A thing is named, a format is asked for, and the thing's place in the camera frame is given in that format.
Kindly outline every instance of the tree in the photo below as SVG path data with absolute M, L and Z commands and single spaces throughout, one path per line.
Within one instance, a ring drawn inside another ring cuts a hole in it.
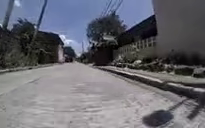
M 76 53 L 74 51 L 74 49 L 71 46 L 66 46 L 64 47 L 64 54 L 75 58 L 76 57 Z
M 19 38 L 21 48 L 25 55 L 27 55 L 31 50 L 31 45 L 33 45 L 33 43 L 31 44 L 31 40 L 34 33 L 34 24 L 27 19 L 19 18 L 11 31 Z
M 87 37 L 89 40 L 100 42 L 104 35 L 118 36 L 126 29 L 126 25 L 115 13 L 96 18 L 88 24 Z

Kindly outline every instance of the rock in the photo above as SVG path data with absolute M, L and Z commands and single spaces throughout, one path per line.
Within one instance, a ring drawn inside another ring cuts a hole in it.
M 193 67 L 189 66 L 178 66 L 175 68 L 174 73 L 177 75 L 191 76 L 194 72 Z
M 197 68 L 193 73 L 193 77 L 205 78 L 205 68 Z
M 164 70 L 168 73 L 170 72 L 173 72 L 174 71 L 174 66 L 173 65 L 168 65 L 168 64 L 165 64 L 164 65 Z
M 205 78 L 205 70 L 195 69 L 192 76 L 195 78 Z
M 142 63 L 141 60 L 136 60 L 136 61 L 133 63 L 133 65 L 139 65 L 139 64 L 141 64 L 141 63 Z

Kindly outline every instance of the utility pole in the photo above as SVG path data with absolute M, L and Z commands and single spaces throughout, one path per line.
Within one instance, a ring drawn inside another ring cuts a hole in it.
M 5 18 L 3 21 L 3 25 L 2 25 L 3 29 L 7 29 L 7 27 L 8 27 L 9 19 L 10 19 L 10 16 L 12 14 L 13 6 L 14 6 L 14 2 L 15 2 L 15 0 L 9 0 L 8 8 L 7 8 L 6 15 L 5 15 Z
M 40 25 L 42 23 L 42 19 L 44 17 L 44 13 L 45 13 L 45 9 L 47 7 L 47 4 L 48 4 L 48 0 L 44 0 L 44 5 L 42 7 L 41 14 L 40 14 L 40 17 L 38 19 L 37 26 L 35 28 L 34 35 L 33 35 L 33 38 L 32 38 L 31 42 L 33 42 L 35 40 L 35 38 L 37 36 L 37 33 L 38 33 L 39 29 L 40 29 Z

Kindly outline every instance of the concrete road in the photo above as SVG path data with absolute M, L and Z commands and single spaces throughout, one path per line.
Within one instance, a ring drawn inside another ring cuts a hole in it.
M 192 103 L 78 63 L 0 75 L 0 128 L 205 128 Z

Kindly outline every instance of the house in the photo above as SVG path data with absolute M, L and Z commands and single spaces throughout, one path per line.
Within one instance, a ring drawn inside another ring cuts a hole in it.
M 63 63 L 64 62 L 64 43 L 58 34 L 39 31 L 37 42 L 42 47 L 39 57 L 39 63 Z
M 114 58 L 137 51 L 139 59 L 156 56 L 156 18 L 150 16 L 117 37 Z
M 199 55 L 205 64 L 205 0 L 153 0 L 159 31 L 157 54 Z

